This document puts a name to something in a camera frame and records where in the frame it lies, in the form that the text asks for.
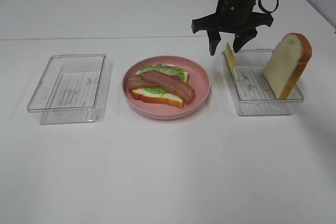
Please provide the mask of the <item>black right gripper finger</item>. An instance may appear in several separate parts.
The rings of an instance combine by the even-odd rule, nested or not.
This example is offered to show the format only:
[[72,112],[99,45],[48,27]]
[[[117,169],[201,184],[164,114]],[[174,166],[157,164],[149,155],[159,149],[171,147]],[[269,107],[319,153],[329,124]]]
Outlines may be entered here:
[[208,41],[209,41],[209,53],[211,56],[215,54],[217,45],[221,40],[221,36],[218,31],[207,30]]
[[233,49],[234,52],[239,52],[241,48],[248,43],[250,40],[257,36],[257,29],[249,29],[239,34],[235,34]]

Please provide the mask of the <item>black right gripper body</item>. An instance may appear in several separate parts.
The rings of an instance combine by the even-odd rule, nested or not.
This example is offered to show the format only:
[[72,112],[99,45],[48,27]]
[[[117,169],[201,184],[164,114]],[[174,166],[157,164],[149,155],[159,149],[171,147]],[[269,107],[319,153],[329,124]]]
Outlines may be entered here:
[[271,26],[273,17],[253,11],[257,0],[218,0],[216,12],[192,20],[192,31],[213,30],[239,34],[260,25]]

